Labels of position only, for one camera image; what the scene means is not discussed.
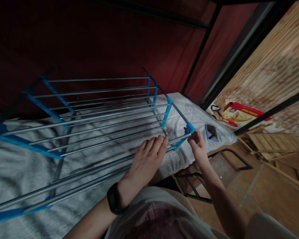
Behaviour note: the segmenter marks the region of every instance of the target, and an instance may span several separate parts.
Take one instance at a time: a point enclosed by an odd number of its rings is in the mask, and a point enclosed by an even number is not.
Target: blue plastic connector
[[[64,122],[64,120],[60,119],[59,115],[55,113],[54,111],[50,110],[49,107],[43,103],[41,100],[34,98],[33,95],[35,95],[35,91],[28,87],[26,88],[23,93],[27,94],[27,98],[31,100],[34,104],[36,104],[38,107],[40,107],[42,110],[44,110],[47,114],[49,114],[51,117],[53,117],[56,121],[59,123]]]
[[[60,153],[58,152],[47,152],[49,149],[46,147],[43,147],[41,145],[29,145],[29,143],[31,143],[31,141],[23,139],[19,136],[15,136],[15,135],[8,135],[8,136],[2,136],[1,134],[8,132],[7,130],[7,126],[3,123],[0,123],[0,141],[3,142],[7,142],[10,144],[14,144],[16,146],[22,147],[22,148],[26,148],[41,154],[44,154],[46,156],[55,158],[55,159],[61,159],[63,157],[61,157]]]
[[[36,208],[32,211],[23,213],[24,209],[26,209],[26,208],[27,207],[20,207],[20,208],[0,212],[0,222],[1,221],[7,221],[9,219],[13,219],[13,218],[16,218],[16,217],[32,214],[32,213],[35,213],[35,212],[38,212],[38,211],[42,211],[42,210],[48,209],[50,207],[47,207],[47,205],[43,205],[43,206],[38,207],[38,208]]]
[[[194,128],[194,126],[193,126],[191,123],[188,123],[188,124],[186,125],[186,128],[187,128],[187,129],[186,129],[185,134],[188,134],[188,136],[190,136],[190,134],[194,133],[194,131],[195,131],[195,128]],[[188,139],[188,137],[182,139],[182,140],[179,141],[179,142],[177,142],[177,143],[176,143],[176,148],[174,148],[174,151],[176,151],[176,150],[182,145],[182,143],[183,143],[185,140],[187,140],[187,139]]]
[[[53,87],[53,85],[51,85],[48,80],[49,77],[46,74],[42,74],[40,75],[40,77],[42,78],[42,82],[54,93],[57,94],[57,90]],[[62,97],[62,96],[57,96],[57,98],[65,105],[65,106],[69,106],[69,104],[66,102],[66,100]],[[74,113],[74,110],[72,107],[68,107],[69,111]]]
[[[158,93],[158,84],[156,81],[154,82],[154,84],[155,84],[156,88],[155,88],[155,94],[154,94],[154,99],[153,99],[153,106],[156,105],[156,98],[157,98],[157,93]]]
[[[166,121],[167,121],[167,118],[168,118],[168,114],[170,112],[170,109],[172,108],[172,102],[173,102],[173,100],[168,97],[167,98],[167,103],[169,104],[169,106],[166,107],[166,111],[165,111],[166,115],[164,115],[164,119],[163,119],[164,122],[162,123],[162,128],[165,127],[165,124],[166,124]]]
[[[147,86],[150,87],[150,74],[147,73]],[[150,89],[147,89],[147,96],[150,95]]]

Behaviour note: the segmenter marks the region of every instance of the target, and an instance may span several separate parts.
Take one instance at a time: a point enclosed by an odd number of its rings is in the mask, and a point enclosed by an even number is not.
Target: black smartwatch
[[[109,202],[111,212],[116,215],[126,212],[129,208],[129,206],[126,208],[121,207],[121,198],[117,189],[117,183],[113,184],[107,191],[107,201]]]

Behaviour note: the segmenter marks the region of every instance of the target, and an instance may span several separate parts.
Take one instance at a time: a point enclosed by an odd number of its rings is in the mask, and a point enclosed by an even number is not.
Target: phone screen
[[[207,139],[209,141],[219,143],[218,137],[217,137],[216,127],[211,125],[211,124],[206,124],[205,126],[206,126]]]

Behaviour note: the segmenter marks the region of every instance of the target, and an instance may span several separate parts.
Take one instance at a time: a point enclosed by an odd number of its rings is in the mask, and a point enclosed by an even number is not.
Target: left hand
[[[123,197],[122,206],[129,205],[136,194],[152,180],[162,164],[167,145],[168,137],[163,140],[163,136],[159,135],[145,140],[138,148],[130,170],[118,184]]]

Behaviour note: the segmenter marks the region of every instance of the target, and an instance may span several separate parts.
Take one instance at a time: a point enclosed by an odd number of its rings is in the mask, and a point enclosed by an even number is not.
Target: hand
[[[192,147],[192,151],[197,163],[204,163],[206,160],[209,161],[205,140],[203,139],[202,133],[198,129],[196,129],[194,133],[188,137],[187,141]]]
[[[168,137],[153,137],[145,140],[138,148],[130,170],[118,184],[122,206],[131,203],[137,193],[148,184],[162,164]]]

